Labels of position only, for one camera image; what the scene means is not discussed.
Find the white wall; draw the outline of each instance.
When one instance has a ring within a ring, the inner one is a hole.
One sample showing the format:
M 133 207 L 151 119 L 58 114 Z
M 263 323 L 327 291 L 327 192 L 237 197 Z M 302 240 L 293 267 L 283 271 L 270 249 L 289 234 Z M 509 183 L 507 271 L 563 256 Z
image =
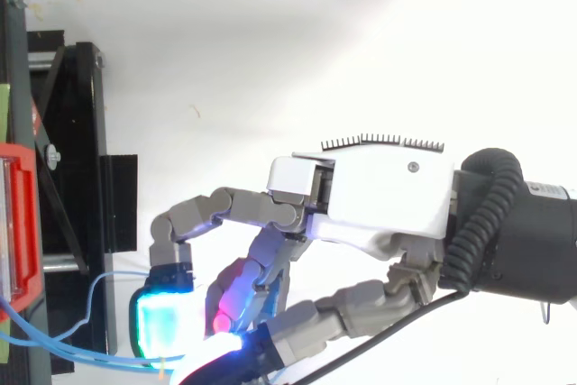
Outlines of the white wall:
M 261 190 L 275 156 L 348 134 L 444 140 L 457 162 L 499 146 L 527 179 L 577 185 L 574 0 L 32 1 L 30 29 L 63 28 L 68 43 L 105 52 L 108 149 L 139 154 L 139 251 L 118 255 L 117 269 L 146 268 L 150 222 L 171 204 L 223 185 Z M 194 241 L 199 279 L 244 255 L 252 234 L 229 224 Z M 385 274 L 317 243 L 293 268 L 291 301 Z M 121 329 L 138 285 L 116 283 Z M 367 384 L 566 385 L 577 382 L 576 332 L 568 306 L 545 326 L 535 302 L 473 294 L 319 384 L 361 374 Z M 120 344 L 129 354 L 127 331 Z M 350 346 L 333 344 L 282 379 Z M 77 370 L 54 382 L 130 381 Z

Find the blue cable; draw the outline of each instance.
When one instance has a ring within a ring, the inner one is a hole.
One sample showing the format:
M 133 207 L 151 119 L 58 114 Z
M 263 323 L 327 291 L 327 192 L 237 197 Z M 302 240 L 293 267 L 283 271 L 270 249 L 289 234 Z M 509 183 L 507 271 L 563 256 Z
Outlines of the blue cable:
M 115 275 L 115 274 L 120 274 L 120 275 L 139 275 L 139 276 L 143 276 L 143 277 L 148 277 L 148 273 L 146 272 L 139 272 L 136 270 L 113 270 L 110 272 L 104 272 L 102 274 L 100 274 L 98 277 L 96 277 L 94 279 L 94 281 L 92 282 L 92 284 L 90 285 L 90 289 L 88 290 L 88 302 L 87 302 L 87 315 L 84 319 L 79 320 L 76 324 L 74 324 L 74 326 L 72 326 L 66 333 L 62 333 L 60 335 L 57 335 L 54 338 L 54 340 L 57 341 L 62 341 L 65 338 L 70 337 L 71 335 L 73 335 L 74 333 L 77 332 L 77 330 L 82 326 L 82 325 L 86 325 L 89 321 L 90 321 L 90 314 L 92 312 L 92 298 L 94 297 L 94 290 L 96 287 L 96 284 L 98 283 L 98 281 L 100 281 L 101 279 L 103 279 L 104 277 L 108 277 L 110 275 Z M 20 340 L 18 338 L 13 338 L 10 337 L 8 335 L 4 335 L 2 336 L 3 340 L 6 340 L 9 344 L 14 344 L 16 346 L 26 346 L 26 347 L 35 347 L 35 346 L 40 346 L 38 343 L 32 341 L 32 340 Z
M 10 306 L 10 303 L 6 301 L 4 297 L 0 297 L 0 307 L 6 312 L 6 314 L 18 325 L 22 328 L 22 330 L 29 335 L 31 338 L 34 338 L 35 333 L 43 335 L 41 331 L 36 329 L 34 326 L 30 325 L 26 320 L 21 317 L 16 311 Z M 0 338 L 5 339 L 7 335 L 4 333 L 0 333 Z M 79 356 L 75 356 L 75 354 L 67 353 L 62 351 L 61 349 L 54 347 L 51 344 L 46 344 L 43 341 L 39 342 L 40 346 L 46 349 L 47 351 L 54 353 L 55 355 L 59 356 L 68 361 L 72 362 L 80 362 L 88 365 L 95 365 L 97 367 L 102 367 L 105 369 L 112 369 L 112 370 L 119 370 L 119 371 L 131 371 L 131 372 L 138 372 L 138 373 L 158 373 L 160 370 L 153 369 L 153 368 L 146 368 L 146 367 L 135 367 L 135 366 L 128 366 L 128 365 L 118 365 L 111 362 L 101 362 L 96 360 L 90 360 L 86 358 L 82 358 Z
M 113 275 L 115 273 L 122 273 L 122 274 L 134 274 L 131 271 L 113 271 L 113 272 L 105 272 L 101 275 L 99 275 L 95 281 L 93 281 L 91 287 L 90 287 L 90 291 L 89 291 L 89 298 L 88 298 L 88 305 L 87 305 L 87 317 L 81 321 L 79 321 L 78 323 L 76 323 L 72 328 L 70 328 L 70 330 L 68 330 L 66 333 L 59 335 L 57 338 L 66 338 L 66 336 L 71 335 L 73 332 L 75 332 L 76 330 L 78 330 L 79 327 L 81 327 L 82 325 L 84 325 L 87 320 L 89 319 L 90 316 L 90 309 L 92 306 L 92 294 L 94 292 L 94 287 L 96 285 L 96 283 L 101 280 L 103 277 L 106 277 L 107 275 Z M 74 346 L 70 346 L 69 344 L 64 344 L 61 343 L 60 341 L 58 341 L 57 339 L 48 337 L 45 333 L 43 333 L 42 331 L 38 330 L 37 328 L 35 328 L 34 326 L 30 325 L 28 322 L 26 322 L 20 315 L 18 315 L 14 309 L 10 306 L 10 304 L 2 297 L 0 297 L 0 305 L 1 307 L 6 311 L 6 313 L 8 314 L 9 317 L 11 317 L 13 319 L 13 321 L 22 328 L 22 330 L 31 337 L 31 340 L 19 340 L 19 339 L 15 339 L 12 337 L 9 337 L 8 335 L 0 335 L 1 338 L 5 339 L 8 343 L 11 344 L 16 344 L 16 345 L 25 345 L 25 346 L 32 346 L 32 345 L 40 345 L 41 347 L 53 352 L 53 351 L 58 351 L 59 353 L 55 353 L 58 356 L 61 356 L 61 353 L 70 353 L 72 355 L 83 355 L 89 358 L 93 358 L 92 361 L 94 360 L 99 360 L 99 361 L 104 361 L 104 362 L 117 362 L 117 363 L 124 363 L 124 364 L 150 364 L 153 362 L 172 362 L 172 361 L 177 361 L 179 359 L 182 358 L 182 355 L 180 356 L 172 356 L 172 357 L 168 357 L 168 358 L 152 358 L 152 359 L 145 359 L 145 358 L 125 358 L 125 357 L 119 357 L 119 356 L 113 356 L 113 355 L 107 355 L 105 353 L 97 353 L 97 352 L 92 352 L 92 351 L 88 351 L 86 349 L 80 349 Z

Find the black metal frame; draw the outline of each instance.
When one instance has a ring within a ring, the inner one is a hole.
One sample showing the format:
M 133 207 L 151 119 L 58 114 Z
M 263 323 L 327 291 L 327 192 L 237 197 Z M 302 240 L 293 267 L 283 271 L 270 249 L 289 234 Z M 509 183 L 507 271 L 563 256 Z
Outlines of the black metal frame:
M 29 50 L 37 50 L 37 41 L 49 37 L 29 32 Z M 46 50 L 45 42 L 41 46 Z M 110 253 L 136 249 L 137 159 L 106 155 L 98 47 L 80 42 L 51 51 L 55 56 L 50 69 L 31 70 L 32 96 L 38 113 L 43 113 L 36 150 L 44 251 L 72 252 L 84 274 L 60 272 L 45 277 L 50 333 L 57 335 L 85 314 L 90 282 L 112 270 Z M 49 144 L 62 155 L 54 171 L 45 161 Z M 116 352 L 112 285 L 96 287 L 90 324 L 70 341 L 102 353 Z M 54 374 L 70 371 L 71 362 L 52 358 Z

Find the robotic hand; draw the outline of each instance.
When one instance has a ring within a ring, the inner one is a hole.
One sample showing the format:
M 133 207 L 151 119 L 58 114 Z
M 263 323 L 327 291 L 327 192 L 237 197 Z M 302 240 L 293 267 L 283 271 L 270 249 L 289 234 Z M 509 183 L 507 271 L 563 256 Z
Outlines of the robotic hand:
M 159 215 L 151 276 L 175 265 L 191 270 L 186 240 L 224 220 L 262 228 L 248 256 L 224 269 L 206 297 L 206 335 L 243 334 L 242 350 L 181 372 L 181 383 L 250 382 L 322 352 L 328 341 L 379 335 L 422 316 L 437 285 L 454 289 L 453 298 L 471 289 L 554 303 L 577 296 L 573 193 L 524 182 L 517 159 L 503 150 L 473 154 L 463 171 L 443 150 L 384 135 L 326 142 L 320 153 L 273 161 L 268 193 L 219 188 Z M 400 260 L 386 282 L 285 310 L 290 263 L 311 240 Z

